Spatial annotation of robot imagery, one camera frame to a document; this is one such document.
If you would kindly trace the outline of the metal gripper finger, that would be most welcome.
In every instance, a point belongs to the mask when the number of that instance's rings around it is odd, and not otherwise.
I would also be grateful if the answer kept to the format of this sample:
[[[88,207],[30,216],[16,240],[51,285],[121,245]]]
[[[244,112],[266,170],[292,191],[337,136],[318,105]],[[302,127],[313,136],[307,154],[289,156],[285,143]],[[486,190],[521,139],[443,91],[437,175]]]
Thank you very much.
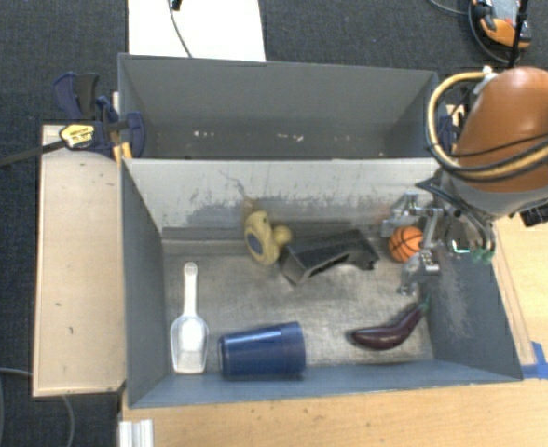
[[[438,277],[439,273],[440,266],[432,259],[430,251],[417,252],[403,263],[397,292],[399,294],[414,294],[415,291]]]
[[[405,192],[391,206],[390,215],[380,226],[380,235],[383,238],[390,238],[400,227],[417,224],[426,215],[426,210],[419,204],[418,199],[419,193]]]

